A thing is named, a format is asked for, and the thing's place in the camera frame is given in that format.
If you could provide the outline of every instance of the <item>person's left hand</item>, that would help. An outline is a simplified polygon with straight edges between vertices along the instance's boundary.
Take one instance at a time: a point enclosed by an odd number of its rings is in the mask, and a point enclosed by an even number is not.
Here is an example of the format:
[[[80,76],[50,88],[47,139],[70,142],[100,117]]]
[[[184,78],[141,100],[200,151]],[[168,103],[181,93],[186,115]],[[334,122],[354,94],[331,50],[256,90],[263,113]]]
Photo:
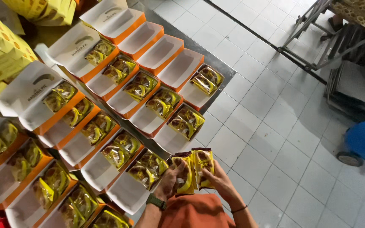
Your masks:
[[[167,201],[169,198],[174,196],[175,194],[175,183],[177,181],[177,175],[183,171],[185,168],[185,161],[176,167],[175,165],[170,166],[165,173],[163,174],[163,178],[161,179],[159,186],[154,192],[154,195],[163,201]]]

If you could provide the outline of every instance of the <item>person's right hand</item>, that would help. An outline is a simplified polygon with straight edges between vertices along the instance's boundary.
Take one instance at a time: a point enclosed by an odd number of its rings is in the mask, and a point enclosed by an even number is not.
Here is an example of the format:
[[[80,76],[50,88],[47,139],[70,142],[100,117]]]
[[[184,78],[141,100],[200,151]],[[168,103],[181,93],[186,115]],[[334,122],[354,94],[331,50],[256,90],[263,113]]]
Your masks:
[[[212,175],[208,170],[202,169],[202,175],[208,179],[211,184],[215,187],[221,197],[226,200],[230,206],[230,210],[239,210],[246,206],[240,194],[234,188],[229,177],[222,169],[218,161],[213,161],[215,166],[215,175]]]

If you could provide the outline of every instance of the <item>hand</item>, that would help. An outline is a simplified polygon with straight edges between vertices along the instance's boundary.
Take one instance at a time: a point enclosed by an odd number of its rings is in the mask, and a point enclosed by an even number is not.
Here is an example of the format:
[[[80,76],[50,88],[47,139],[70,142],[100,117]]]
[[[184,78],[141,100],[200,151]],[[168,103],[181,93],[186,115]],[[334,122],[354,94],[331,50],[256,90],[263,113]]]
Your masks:
[[[232,182],[218,161],[213,160],[213,163],[215,166],[215,175],[212,175],[212,173],[206,169],[202,169],[202,175],[211,182],[221,197],[229,204],[232,211],[245,207],[246,204],[242,197],[233,187]]]
[[[177,175],[185,168],[185,161],[176,167],[175,165],[170,166],[164,173],[159,186],[154,192],[154,195],[163,201],[167,201],[175,194],[175,183],[177,181]]]

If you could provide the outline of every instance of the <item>green watch strap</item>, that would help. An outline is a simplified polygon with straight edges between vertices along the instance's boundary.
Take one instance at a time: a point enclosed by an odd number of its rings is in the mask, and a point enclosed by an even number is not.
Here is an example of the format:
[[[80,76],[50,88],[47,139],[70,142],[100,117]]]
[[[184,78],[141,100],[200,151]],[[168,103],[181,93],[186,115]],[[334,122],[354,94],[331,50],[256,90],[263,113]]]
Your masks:
[[[161,199],[158,199],[153,193],[150,193],[149,197],[146,200],[146,204],[156,205],[160,210],[165,210],[167,208],[166,202]]]

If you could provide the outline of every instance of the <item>wrist string bracelet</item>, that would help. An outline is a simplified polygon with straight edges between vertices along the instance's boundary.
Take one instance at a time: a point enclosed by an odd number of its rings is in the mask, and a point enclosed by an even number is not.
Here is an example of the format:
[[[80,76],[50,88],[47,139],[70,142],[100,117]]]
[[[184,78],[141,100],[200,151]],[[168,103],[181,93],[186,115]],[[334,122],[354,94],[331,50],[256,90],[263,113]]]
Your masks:
[[[230,211],[232,214],[235,213],[235,212],[238,212],[238,211],[241,211],[241,210],[244,210],[247,208],[247,205],[245,207],[243,207],[242,209],[239,209],[239,210],[235,210],[235,211]]]

